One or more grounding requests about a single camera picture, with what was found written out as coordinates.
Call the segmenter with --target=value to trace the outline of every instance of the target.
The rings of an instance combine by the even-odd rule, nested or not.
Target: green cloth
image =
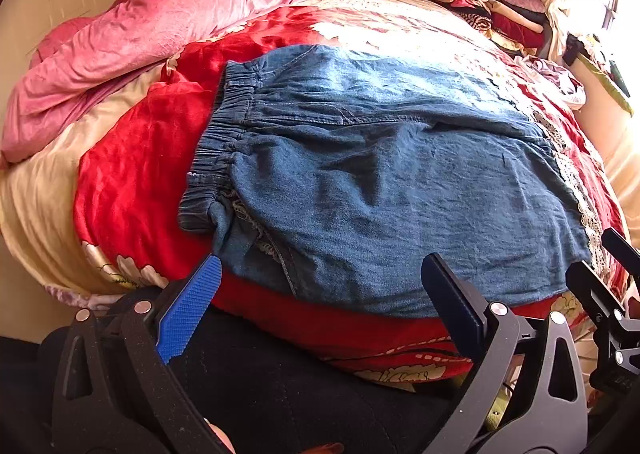
[[[625,95],[619,90],[618,86],[613,83],[613,80],[609,78],[604,72],[600,71],[593,62],[590,61],[586,56],[582,53],[578,53],[578,60],[580,60],[584,66],[591,71],[602,87],[607,91],[609,96],[613,98],[616,103],[624,110],[626,110],[631,116],[634,115],[634,108],[631,107],[631,104],[626,100]]]

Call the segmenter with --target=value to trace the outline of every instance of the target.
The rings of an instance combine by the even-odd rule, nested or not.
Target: blue denim garment
[[[510,305],[561,293],[566,268],[591,258],[551,144],[485,76],[290,46],[228,63],[223,82],[179,220],[212,231],[241,277],[425,317],[432,251]]]

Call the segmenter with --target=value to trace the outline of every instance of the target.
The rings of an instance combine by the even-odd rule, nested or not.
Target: blue gripper pad
[[[220,259],[210,255],[191,276],[158,323],[156,349],[165,364],[184,352],[220,287],[221,277]]]

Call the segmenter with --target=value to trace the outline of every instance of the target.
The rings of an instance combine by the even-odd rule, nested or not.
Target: pink blanket
[[[59,28],[59,37],[52,33],[44,41],[44,59],[9,97],[0,147],[4,159],[15,163],[41,150],[123,81],[185,44],[300,1],[116,0],[102,15],[76,23],[72,36],[72,26]]]

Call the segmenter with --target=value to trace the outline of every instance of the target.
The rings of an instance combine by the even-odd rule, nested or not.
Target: metal bolt
[[[78,322],[84,322],[89,318],[89,315],[91,315],[91,312],[88,309],[81,309],[76,313],[76,320]]]
[[[507,315],[508,312],[507,306],[505,306],[502,302],[494,302],[493,304],[491,304],[490,308],[491,313],[494,313],[495,315],[504,316]]]
[[[551,316],[551,320],[553,320],[553,322],[555,322],[559,326],[561,326],[566,322],[564,315],[562,315],[562,313],[559,311],[552,311],[550,316]]]
[[[151,309],[151,303],[148,300],[141,300],[140,302],[136,302],[136,305],[133,306],[133,311],[135,311],[140,315],[149,313],[150,309]]]

